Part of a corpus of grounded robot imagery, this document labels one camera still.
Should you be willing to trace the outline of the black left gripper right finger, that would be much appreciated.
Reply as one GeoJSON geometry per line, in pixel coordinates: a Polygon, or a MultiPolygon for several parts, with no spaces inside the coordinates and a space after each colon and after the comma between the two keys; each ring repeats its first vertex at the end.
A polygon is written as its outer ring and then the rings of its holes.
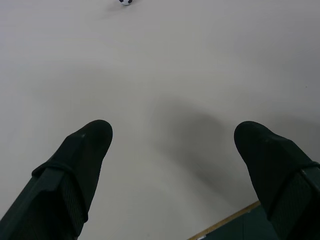
{"type": "Polygon", "coordinates": [[[267,220],[280,240],[320,238],[320,164],[292,140],[244,121],[234,130],[267,220]]]}

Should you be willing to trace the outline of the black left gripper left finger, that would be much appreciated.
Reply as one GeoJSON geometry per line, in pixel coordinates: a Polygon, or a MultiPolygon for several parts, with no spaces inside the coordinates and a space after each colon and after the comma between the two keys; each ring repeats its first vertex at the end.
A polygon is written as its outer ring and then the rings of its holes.
{"type": "Polygon", "coordinates": [[[102,162],[113,139],[105,120],[65,138],[32,171],[31,179],[0,221],[3,240],[76,240],[88,221],[102,162]]]}

